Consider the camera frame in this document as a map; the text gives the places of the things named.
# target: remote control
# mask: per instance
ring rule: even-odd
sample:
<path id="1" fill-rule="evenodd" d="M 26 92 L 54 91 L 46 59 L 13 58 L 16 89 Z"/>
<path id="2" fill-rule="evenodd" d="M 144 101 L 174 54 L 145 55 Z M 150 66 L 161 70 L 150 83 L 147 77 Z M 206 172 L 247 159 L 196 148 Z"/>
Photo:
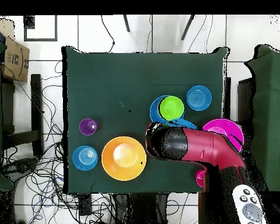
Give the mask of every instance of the remote control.
<path id="1" fill-rule="evenodd" d="M 233 189 L 232 197 L 241 224 L 267 224 L 256 192 L 247 185 Z"/>

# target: green bowl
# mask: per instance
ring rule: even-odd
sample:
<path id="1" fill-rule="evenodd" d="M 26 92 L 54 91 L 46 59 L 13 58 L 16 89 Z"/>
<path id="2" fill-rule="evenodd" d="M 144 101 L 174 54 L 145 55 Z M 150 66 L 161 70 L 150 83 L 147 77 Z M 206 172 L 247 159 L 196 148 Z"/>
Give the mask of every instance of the green bowl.
<path id="1" fill-rule="evenodd" d="M 167 121 L 180 118 L 184 113 L 184 104 L 176 96 L 167 96 L 159 103 L 159 114 Z"/>

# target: plastic cup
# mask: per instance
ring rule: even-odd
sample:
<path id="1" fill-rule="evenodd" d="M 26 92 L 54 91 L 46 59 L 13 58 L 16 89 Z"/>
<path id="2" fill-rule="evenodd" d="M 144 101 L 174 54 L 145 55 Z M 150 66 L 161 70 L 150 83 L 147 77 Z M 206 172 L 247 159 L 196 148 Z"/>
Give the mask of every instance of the plastic cup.
<path id="1" fill-rule="evenodd" d="M 167 96 L 159 103 L 159 114 L 167 121 L 180 118 L 184 113 L 184 104 L 176 96 Z"/>
<path id="2" fill-rule="evenodd" d="M 91 118 L 84 118 L 80 122 L 79 129 L 83 135 L 92 135 L 96 132 L 97 122 L 95 120 L 92 120 Z"/>
<path id="3" fill-rule="evenodd" d="M 187 93 L 187 103 L 189 107 L 195 111 L 203 111 L 207 109 L 211 102 L 211 91 L 205 86 L 194 86 Z"/>
<path id="4" fill-rule="evenodd" d="M 120 167 L 130 167 L 134 165 L 137 158 L 137 150 L 130 143 L 119 144 L 113 152 L 113 159 Z"/>
<path id="5" fill-rule="evenodd" d="M 200 187 L 203 187 L 204 174 L 205 174 L 205 171 L 203 169 L 199 169 L 195 173 L 196 182 Z"/>
<path id="6" fill-rule="evenodd" d="M 72 161 L 77 169 L 88 171 L 96 166 L 98 157 L 92 147 L 80 146 L 73 152 Z"/>

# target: pink bowl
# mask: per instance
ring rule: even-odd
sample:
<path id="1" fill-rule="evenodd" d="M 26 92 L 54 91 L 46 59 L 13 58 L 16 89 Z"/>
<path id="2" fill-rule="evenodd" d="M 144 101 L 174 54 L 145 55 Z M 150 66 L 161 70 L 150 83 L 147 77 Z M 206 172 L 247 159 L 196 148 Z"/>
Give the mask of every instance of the pink bowl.
<path id="1" fill-rule="evenodd" d="M 212 120 L 203 126 L 203 130 L 225 135 L 239 152 L 244 145 L 244 135 L 242 130 L 231 120 L 227 120 L 225 118 Z"/>

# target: pink cup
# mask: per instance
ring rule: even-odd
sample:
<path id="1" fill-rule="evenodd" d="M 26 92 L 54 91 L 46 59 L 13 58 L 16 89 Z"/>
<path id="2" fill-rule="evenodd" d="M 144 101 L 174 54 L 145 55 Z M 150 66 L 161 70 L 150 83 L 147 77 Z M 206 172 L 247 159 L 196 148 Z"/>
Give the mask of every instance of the pink cup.
<path id="1" fill-rule="evenodd" d="M 201 188 L 203 187 L 204 174 L 205 174 L 205 171 L 203 169 L 199 169 L 195 173 L 196 182 Z"/>

